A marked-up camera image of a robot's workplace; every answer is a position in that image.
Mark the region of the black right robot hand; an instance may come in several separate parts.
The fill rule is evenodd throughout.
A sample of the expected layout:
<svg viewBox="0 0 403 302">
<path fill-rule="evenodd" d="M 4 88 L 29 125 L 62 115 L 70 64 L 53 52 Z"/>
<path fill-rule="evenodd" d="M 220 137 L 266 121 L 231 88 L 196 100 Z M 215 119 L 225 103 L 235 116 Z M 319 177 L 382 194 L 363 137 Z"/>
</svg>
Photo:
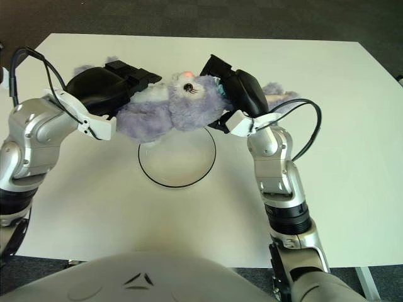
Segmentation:
<svg viewBox="0 0 403 302">
<path fill-rule="evenodd" d="M 226 102 L 228 112 L 216 118 L 208 126 L 228 133 L 225 122 L 237 111 L 241 110 L 252 118 L 269 113 L 268 103 L 258 80 L 251 74 L 232 66 L 217 56 L 211 54 L 204 68 L 202 76 L 213 76 L 218 79 L 218 89 Z"/>
</svg>

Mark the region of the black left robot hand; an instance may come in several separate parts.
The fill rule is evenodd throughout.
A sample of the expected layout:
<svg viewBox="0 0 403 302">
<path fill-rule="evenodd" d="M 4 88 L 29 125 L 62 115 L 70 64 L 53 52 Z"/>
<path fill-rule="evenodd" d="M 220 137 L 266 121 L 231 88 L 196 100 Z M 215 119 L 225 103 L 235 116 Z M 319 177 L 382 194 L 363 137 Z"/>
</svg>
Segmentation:
<svg viewBox="0 0 403 302">
<path fill-rule="evenodd" d="M 155 73 L 114 60 L 102 67 L 80 71 L 67 83 L 65 91 L 92 115 L 116 116 L 127 107 L 134 94 L 161 80 Z"/>
</svg>

